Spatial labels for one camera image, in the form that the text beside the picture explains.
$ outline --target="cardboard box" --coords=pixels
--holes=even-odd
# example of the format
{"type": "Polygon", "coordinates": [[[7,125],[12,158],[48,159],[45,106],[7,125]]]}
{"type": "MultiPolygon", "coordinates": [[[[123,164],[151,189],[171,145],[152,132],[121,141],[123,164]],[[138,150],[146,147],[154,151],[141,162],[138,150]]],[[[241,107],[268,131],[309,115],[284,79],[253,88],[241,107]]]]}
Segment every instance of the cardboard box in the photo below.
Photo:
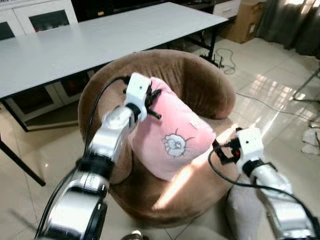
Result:
{"type": "Polygon", "coordinates": [[[259,0],[241,0],[235,22],[224,27],[221,37],[240,44],[253,39],[265,6],[265,2],[259,0]]]}

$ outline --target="electrical cable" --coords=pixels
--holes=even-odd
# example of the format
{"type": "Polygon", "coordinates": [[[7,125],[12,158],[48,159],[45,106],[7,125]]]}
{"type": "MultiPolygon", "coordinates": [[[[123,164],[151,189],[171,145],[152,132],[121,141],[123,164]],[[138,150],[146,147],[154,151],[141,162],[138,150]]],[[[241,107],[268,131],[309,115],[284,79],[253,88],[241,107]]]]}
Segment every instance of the electrical cable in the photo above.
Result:
{"type": "Polygon", "coordinates": [[[221,58],[221,62],[224,61],[224,58],[222,57],[222,54],[218,52],[219,50],[225,50],[225,51],[227,51],[227,52],[230,52],[230,58],[229,58],[229,59],[230,59],[230,62],[232,63],[232,66],[223,64],[223,66],[228,67],[227,69],[225,69],[225,70],[223,71],[224,74],[226,74],[226,75],[232,75],[232,74],[234,74],[234,73],[236,72],[236,64],[235,64],[235,62],[232,60],[232,57],[233,57],[233,55],[234,55],[234,52],[233,52],[232,50],[228,49],[228,48],[223,48],[223,47],[218,48],[217,50],[215,50],[215,54],[216,54],[218,57],[221,58]]]}
{"type": "Polygon", "coordinates": [[[265,189],[265,190],[271,190],[271,191],[275,191],[281,194],[285,194],[289,197],[291,197],[292,199],[294,199],[298,204],[300,204],[302,206],[302,208],[305,211],[305,214],[307,215],[307,217],[310,219],[311,224],[313,225],[313,229],[314,229],[314,233],[317,237],[317,239],[320,239],[320,224],[319,224],[319,220],[317,217],[313,216],[311,211],[307,208],[307,206],[301,201],[299,200],[296,196],[294,196],[293,194],[281,190],[281,189],[277,189],[274,187],[270,187],[270,186],[263,186],[263,185],[258,185],[258,184],[246,184],[246,183],[241,183],[241,182],[237,182],[237,181],[233,181],[232,179],[228,178],[227,176],[225,176],[223,173],[221,173],[211,162],[211,155],[212,153],[214,153],[218,148],[223,147],[223,145],[219,146],[219,147],[213,147],[213,150],[210,152],[209,156],[208,156],[208,162],[210,167],[213,169],[213,171],[218,174],[221,178],[223,178],[224,180],[226,180],[227,182],[233,184],[233,185],[237,185],[240,187],[245,187],[245,188],[254,188],[254,189],[265,189]]]}
{"type": "Polygon", "coordinates": [[[266,105],[268,108],[270,108],[270,109],[272,109],[272,110],[274,110],[274,111],[276,111],[276,112],[278,112],[278,113],[290,114],[290,115],[298,116],[298,117],[303,118],[303,119],[308,120],[308,121],[312,121],[312,119],[306,118],[306,117],[304,117],[304,116],[302,116],[302,115],[299,115],[299,114],[296,114],[296,113],[293,113],[293,112],[281,111],[281,110],[278,110],[278,109],[276,109],[276,108],[273,108],[272,106],[266,104],[264,101],[261,101],[260,99],[257,99],[257,98],[255,98],[255,97],[247,96],[247,95],[241,94],[241,93],[239,93],[239,92],[237,92],[236,94],[238,94],[238,95],[240,95],[240,96],[242,96],[242,97],[248,98],[248,99],[256,100],[256,101],[258,101],[258,102],[266,105]]]}
{"type": "Polygon", "coordinates": [[[43,214],[42,214],[42,217],[41,217],[41,220],[40,220],[40,223],[39,223],[39,226],[36,230],[36,233],[35,233],[35,239],[37,239],[38,237],[40,237],[40,234],[42,233],[43,231],[43,228],[44,228],[44,225],[45,225],[45,222],[46,222],[46,219],[47,219],[47,216],[48,216],[48,213],[49,213],[49,210],[51,208],[51,205],[52,203],[54,202],[55,200],[55,197],[57,196],[58,192],[60,191],[60,189],[62,188],[62,186],[66,183],[66,181],[74,174],[74,172],[77,170],[78,168],[78,165],[76,165],[60,182],[59,184],[57,185],[57,187],[54,189],[53,193],[51,194],[50,196],[50,199],[49,201],[47,202],[46,206],[45,206],[45,209],[43,211],[43,214]]]}
{"type": "Polygon", "coordinates": [[[104,88],[99,92],[98,96],[95,99],[95,102],[94,102],[94,104],[92,106],[89,122],[88,122],[87,127],[86,127],[85,138],[84,138],[85,139],[85,145],[84,145],[83,157],[86,155],[86,153],[88,151],[89,135],[90,135],[91,125],[92,125],[93,119],[95,117],[95,112],[96,112],[96,108],[98,106],[98,102],[99,102],[102,94],[105,92],[105,90],[108,87],[110,87],[110,85],[112,85],[113,83],[115,83],[116,81],[119,81],[119,80],[123,80],[125,84],[128,84],[129,80],[130,80],[130,76],[119,76],[119,77],[116,77],[116,78],[112,79],[110,82],[107,83],[107,85],[104,86],[104,88]]]}
{"type": "MultiPolygon", "coordinates": [[[[107,85],[105,85],[103,87],[103,89],[99,92],[98,96],[96,97],[95,99],[95,102],[93,104],[93,107],[92,107],[92,110],[91,110],[91,114],[90,114],[90,118],[89,118],[89,122],[88,122],[88,125],[87,125],[87,128],[86,128],[86,132],[85,132],[85,147],[84,147],[84,152],[83,152],[83,157],[86,155],[87,153],[87,150],[88,150],[88,147],[89,147],[89,134],[90,134],[90,129],[91,129],[91,125],[92,125],[92,122],[93,122],[93,119],[94,119],[94,115],[95,115],[95,112],[96,112],[96,108],[97,108],[97,105],[99,103],[99,100],[101,98],[101,96],[103,95],[103,93],[106,91],[106,89],[108,87],[110,87],[110,85],[112,85],[113,83],[115,83],[116,81],[118,80],[123,80],[123,82],[128,85],[129,84],[129,80],[130,80],[130,76],[120,76],[120,77],[116,77],[114,78],[113,80],[111,80],[110,82],[107,83],[107,85]]],[[[43,231],[43,228],[44,228],[44,225],[45,225],[45,222],[46,222],[46,219],[47,219],[47,216],[49,214],[49,211],[50,211],[50,208],[58,194],[58,192],[61,190],[62,186],[66,183],[66,181],[75,173],[75,171],[78,169],[78,166],[79,166],[79,163],[81,162],[81,159],[77,161],[75,167],[59,182],[59,184],[55,187],[53,193],[51,194],[50,196],[50,199],[49,201],[47,202],[46,206],[45,206],[45,209],[43,211],[43,214],[42,214],[42,217],[41,217],[41,220],[40,220],[40,223],[38,225],[38,228],[36,230],[36,233],[35,233],[35,239],[37,239],[38,237],[40,237],[42,231],[43,231]]]]}

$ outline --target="brown velvet chair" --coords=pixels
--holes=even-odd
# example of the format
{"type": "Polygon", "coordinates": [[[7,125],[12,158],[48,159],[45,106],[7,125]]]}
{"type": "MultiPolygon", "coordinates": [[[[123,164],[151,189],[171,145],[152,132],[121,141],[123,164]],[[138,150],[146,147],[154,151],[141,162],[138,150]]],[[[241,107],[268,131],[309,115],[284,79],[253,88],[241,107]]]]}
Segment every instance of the brown velvet chair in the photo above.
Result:
{"type": "MultiPolygon", "coordinates": [[[[207,119],[221,134],[232,123],[226,119],[235,104],[235,92],[214,65],[191,53],[176,50],[148,50],[117,59],[100,69],[84,89],[78,119],[85,136],[93,103],[110,80],[138,72],[164,80],[195,113],[207,119]]],[[[114,83],[97,106],[90,139],[101,125],[102,116],[122,105],[126,96],[122,82],[114,83]]],[[[213,154],[213,164],[226,176],[238,177],[234,164],[222,166],[213,154]]],[[[145,224],[168,227],[189,222],[217,203],[231,184],[213,172],[207,161],[192,161],[172,181],[152,175],[129,145],[118,160],[110,184],[115,201],[132,217],[145,224]]]]}

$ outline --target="table top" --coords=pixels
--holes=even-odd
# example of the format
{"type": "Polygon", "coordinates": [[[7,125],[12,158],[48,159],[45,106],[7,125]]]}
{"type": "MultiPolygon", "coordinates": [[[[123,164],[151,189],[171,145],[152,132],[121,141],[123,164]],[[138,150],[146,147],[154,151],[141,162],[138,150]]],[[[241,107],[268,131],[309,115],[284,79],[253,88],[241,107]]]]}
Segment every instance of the table top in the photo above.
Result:
{"type": "Polygon", "coordinates": [[[227,21],[166,2],[0,41],[0,99],[227,21]]]}

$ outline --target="pink cushion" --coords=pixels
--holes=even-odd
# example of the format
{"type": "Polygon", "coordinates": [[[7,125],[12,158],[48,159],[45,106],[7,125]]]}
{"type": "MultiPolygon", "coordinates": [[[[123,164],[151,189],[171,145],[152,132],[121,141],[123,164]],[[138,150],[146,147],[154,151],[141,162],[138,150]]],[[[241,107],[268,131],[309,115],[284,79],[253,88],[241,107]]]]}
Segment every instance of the pink cushion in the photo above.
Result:
{"type": "Polygon", "coordinates": [[[162,118],[148,115],[128,140],[152,174],[171,181],[180,169],[208,150],[216,134],[164,81],[155,77],[151,80],[152,91],[162,90],[151,109],[162,118]]]}

